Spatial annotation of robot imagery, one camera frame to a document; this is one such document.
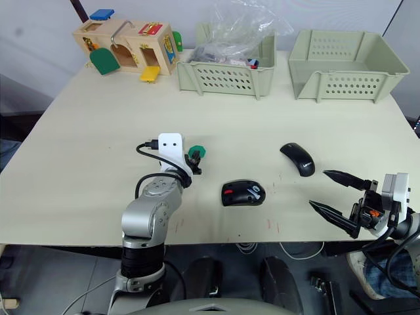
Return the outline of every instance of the plastic bag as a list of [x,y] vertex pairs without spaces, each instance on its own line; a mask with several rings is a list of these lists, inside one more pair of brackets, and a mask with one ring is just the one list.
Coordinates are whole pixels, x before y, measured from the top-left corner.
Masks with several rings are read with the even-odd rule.
[[287,35],[293,28],[273,12],[276,0],[230,0],[215,4],[206,43],[190,57],[196,62],[248,65],[247,58],[268,35]]

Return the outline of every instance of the green plastic basket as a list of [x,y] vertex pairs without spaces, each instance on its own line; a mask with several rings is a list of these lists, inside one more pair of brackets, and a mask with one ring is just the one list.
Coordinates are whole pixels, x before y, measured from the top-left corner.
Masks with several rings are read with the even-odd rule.
[[[209,34],[207,24],[197,27],[196,43],[205,42]],[[276,36],[267,36],[253,51],[250,58],[259,61],[258,69],[211,62],[178,62],[180,90],[266,96],[270,92],[274,67],[276,66]]]
[[377,102],[410,73],[377,33],[301,31],[289,56],[296,98]]

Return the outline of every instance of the person's shoe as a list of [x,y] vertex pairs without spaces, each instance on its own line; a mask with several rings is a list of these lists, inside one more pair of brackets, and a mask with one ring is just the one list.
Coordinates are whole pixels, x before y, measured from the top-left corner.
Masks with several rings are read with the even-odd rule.
[[365,277],[365,262],[366,256],[361,251],[356,251],[353,253],[347,254],[347,262],[350,266],[350,269],[353,271],[354,275],[359,280],[360,285],[365,291],[366,295],[373,300],[383,300],[384,297],[373,290],[372,286],[368,284],[368,281]]

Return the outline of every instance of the table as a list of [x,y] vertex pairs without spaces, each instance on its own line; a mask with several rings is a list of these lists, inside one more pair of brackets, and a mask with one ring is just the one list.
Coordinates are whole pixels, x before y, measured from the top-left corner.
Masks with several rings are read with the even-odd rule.
[[[121,214],[137,180],[159,171],[135,147],[160,133],[181,133],[186,150],[205,146],[168,244],[350,241],[308,200],[349,216],[361,192],[322,174],[337,169],[376,179],[409,173],[410,205],[420,211],[420,144],[397,103],[295,100],[287,52],[278,52],[270,96],[179,91],[176,74],[156,84],[138,74],[101,77],[83,68],[43,114],[0,175],[0,243],[121,245]],[[300,177],[279,152],[297,142],[316,172]],[[223,207],[222,184],[253,179],[266,189],[258,207]],[[360,240],[370,240],[361,231]]]

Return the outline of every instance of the wireless mouse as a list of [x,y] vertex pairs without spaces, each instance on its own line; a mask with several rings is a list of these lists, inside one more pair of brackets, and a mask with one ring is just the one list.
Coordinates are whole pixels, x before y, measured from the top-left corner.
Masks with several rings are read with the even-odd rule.
[[280,149],[296,165],[302,177],[308,177],[315,173],[315,163],[309,153],[297,143],[287,143]]
[[222,187],[222,204],[260,205],[265,199],[265,190],[253,180],[235,180]]

